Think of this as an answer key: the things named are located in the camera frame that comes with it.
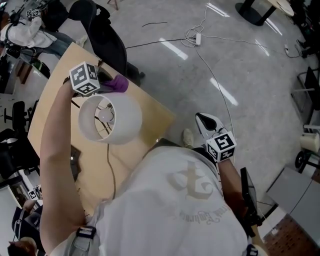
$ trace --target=lamp shade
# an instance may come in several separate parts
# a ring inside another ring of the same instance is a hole
[[[95,116],[102,116],[99,113],[97,115],[97,111],[102,109],[102,102],[112,105],[111,116],[113,119],[111,123],[113,127],[107,136],[100,134],[95,121]],[[121,92],[92,95],[87,98],[79,110],[79,129],[83,136],[90,141],[116,145],[126,144],[138,135],[141,125],[142,112],[139,104],[133,98]]]

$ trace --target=person sitting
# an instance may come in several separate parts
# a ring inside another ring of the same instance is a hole
[[[12,229],[18,241],[10,241],[9,256],[45,256],[45,250],[40,240],[40,219],[42,206],[31,212],[37,201],[25,201],[22,209],[15,209],[12,219]]]
[[[71,43],[83,47],[88,36],[83,36],[75,41],[68,35],[60,32],[51,32],[41,28],[42,19],[36,16],[32,21],[21,19],[17,25],[10,22],[7,12],[0,11],[0,40],[36,49],[37,53],[47,53],[56,55],[59,59],[68,49]]]

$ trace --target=desk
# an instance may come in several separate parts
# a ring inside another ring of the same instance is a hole
[[[271,8],[261,16],[255,9],[251,7],[255,0],[245,0],[244,3],[238,2],[235,4],[237,12],[248,22],[256,26],[262,26],[267,18],[276,10],[279,9],[288,16],[293,16],[294,11],[287,0],[268,0],[272,4]]]
[[[32,118],[28,139],[37,154],[40,154],[41,136],[44,125],[56,94],[69,75],[69,70],[81,62],[98,64],[98,59],[72,43],[56,65],[48,80]],[[118,72],[106,65],[102,67],[115,77]],[[155,99],[132,82],[129,82],[128,95],[135,98],[142,111],[142,126],[139,135],[125,145],[110,145],[110,162],[115,172],[116,187],[134,170],[146,152],[156,143],[175,116]],[[82,105],[86,98],[75,98]],[[81,173],[76,181],[83,208],[93,214],[96,205],[113,194],[113,177],[107,162],[107,144],[87,140],[78,128],[79,109],[71,105],[71,144],[81,151],[79,165]]]

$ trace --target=person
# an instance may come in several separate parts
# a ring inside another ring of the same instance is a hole
[[[43,207],[32,211],[36,200],[28,199],[22,209],[15,209],[12,230],[18,241],[10,241],[7,248],[9,256],[45,256],[40,239],[40,222]]]
[[[101,202],[86,223],[70,170],[73,94],[69,81],[60,87],[41,139],[40,237],[48,255],[268,254],[257,227],[248,242],[236,218],[246,212],[237,170],[229,159],[217,169],[213,159],[192,150],[189,130],[183,133],[187,148],[156,144],[115,199]]]
[[[60,32],[51,32],[41,28],[42,19],[36,16],[32,21],[21,19],[17,25],[10,23],[10,16],[7,12],[0,11],[0,40],[9,40],[11,43],[34,48],[37,53],[56,55],[59,59],[74,42],[83,47],[88,36],[83,36],[79,41]]]

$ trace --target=concrete floor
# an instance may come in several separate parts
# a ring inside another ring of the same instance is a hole
[[[206,0],[118,0],[119,11],[96,0],[111,13],[111,25],[126,47],[143,43],[179,39],[185,32],[198,25],[204,18]],[[296,39],[303,40],[297,26],[279,10],[270,20],[278,32],[267,24],[251,25],[235,10],[236,0],[211,0],[211,3],[227,13],[224,17],[207,9],[203,34],[235,40],[246,40],[267,46],[268,55],[260,47],[244,42],[201,39],[198,52],[212,68],[218,82],[237,101],[226,99],[235,131],[237,148],[235,167],[246,167],[255,185],[257,199],[271,203],[265,192],[285,164],[292,162],[300,150],[299,136],[302,123],[291,100],[290,90],[297,81],[297,74],[315,68],[315,56],[307,59],[288,58],[284,44],[288,44],[289,55],[296,56]],[[261,14],[270,4],[256,1],[253,7]],[[146,23],[167,22],[164,24]],[[85,31],[79,21],[67,20],[60,32],[79,39]],[[131,48],[127,59],[146,74],[141,88],[176,114],[176,121],[166,133],[166,138],[181,144],[181,131],[190,128],[195,135],[195,144],[203,141],[196,127],[195,113],[206,112],[218,116],[231,129],[229,115],[219,90],[210,82],[212,74],[199,58],[194,48],[185,47],[180,41],[171,42],[187,55],[182,59],[161,43]],[[89,42],[84,46],[90,52]],[[40,57],[53,70],[58,59],[42,54]],[[39,98],[46,79],[33,73],[26,85],[17,85],[13,97],[0,97],[0,113],[12,107],[13,102],[26,101],[27,106]],[[267,205],[259,205],[266,212]]]

